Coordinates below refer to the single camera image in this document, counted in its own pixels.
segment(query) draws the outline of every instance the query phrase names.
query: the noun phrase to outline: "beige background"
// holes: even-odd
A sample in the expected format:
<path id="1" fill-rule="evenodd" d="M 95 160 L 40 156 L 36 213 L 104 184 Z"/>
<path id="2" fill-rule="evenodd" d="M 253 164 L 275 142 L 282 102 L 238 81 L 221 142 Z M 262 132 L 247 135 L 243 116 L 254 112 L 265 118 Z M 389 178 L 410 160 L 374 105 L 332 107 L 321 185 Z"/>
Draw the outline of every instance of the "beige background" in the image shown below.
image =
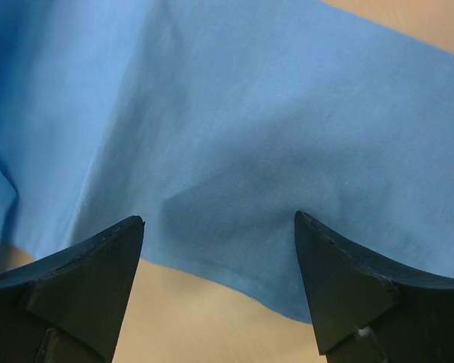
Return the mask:
<path id="1" fill-rule="evenodd" d="M 454 53 L 454 0 L 328 3 Z M 4 248 L 2 268 L 26 254 Z M 114 363 L 316 363 L 313 329 L 226 287 L 141 261 Z"/>

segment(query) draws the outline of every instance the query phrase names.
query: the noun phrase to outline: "tan table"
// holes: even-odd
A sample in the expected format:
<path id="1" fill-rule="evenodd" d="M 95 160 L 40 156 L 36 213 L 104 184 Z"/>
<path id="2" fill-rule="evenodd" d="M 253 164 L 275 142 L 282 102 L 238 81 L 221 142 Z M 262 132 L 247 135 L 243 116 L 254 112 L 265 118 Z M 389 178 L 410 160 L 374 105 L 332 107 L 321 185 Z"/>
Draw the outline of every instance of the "tan table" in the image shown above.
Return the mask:
<path id="1" fill-rule="evenodd" d="M 454 0 L 328 3 L 454 53 Z M 4 251 L 10 266 L 31 261 Z M 114 363 L 316 363 L 311 326 L 201 278 L 141 261 Z"/>

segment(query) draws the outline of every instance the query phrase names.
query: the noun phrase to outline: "black plastic jaw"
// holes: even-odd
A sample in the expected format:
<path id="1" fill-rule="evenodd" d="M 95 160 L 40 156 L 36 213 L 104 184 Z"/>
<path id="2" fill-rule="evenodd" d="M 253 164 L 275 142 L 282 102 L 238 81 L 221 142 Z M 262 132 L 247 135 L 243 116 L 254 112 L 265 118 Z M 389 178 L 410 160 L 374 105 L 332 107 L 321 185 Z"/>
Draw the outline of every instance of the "black plastic jaw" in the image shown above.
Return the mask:
<path id="1" fill-rule="evenodd" d="M 0 363 L 111 362 L 143 229 L 141 218 L 129 217 L 0 274 Z"/>
<path id="2" fill-rule="evenodd" d="M 454 279 L 388 259 L 301 212 L 295 239 L 328 363 L 454 363 Z"/>

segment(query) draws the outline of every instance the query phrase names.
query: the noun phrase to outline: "beige surface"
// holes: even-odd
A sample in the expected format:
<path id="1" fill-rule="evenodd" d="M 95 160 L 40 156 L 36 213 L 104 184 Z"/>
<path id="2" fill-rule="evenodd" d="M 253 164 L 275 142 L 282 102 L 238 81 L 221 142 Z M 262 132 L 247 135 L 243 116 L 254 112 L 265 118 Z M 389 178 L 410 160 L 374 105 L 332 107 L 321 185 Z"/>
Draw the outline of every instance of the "beige surface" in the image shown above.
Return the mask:
<path id="1" fill-rule="evenodd" d="M 330 0 L 454 52 L 454 0 Z M 12 265 L 30 260 L 8 254 Z M 313 330 L 209 281 L 141 261 L 115 363 L 316 363 Z"/>

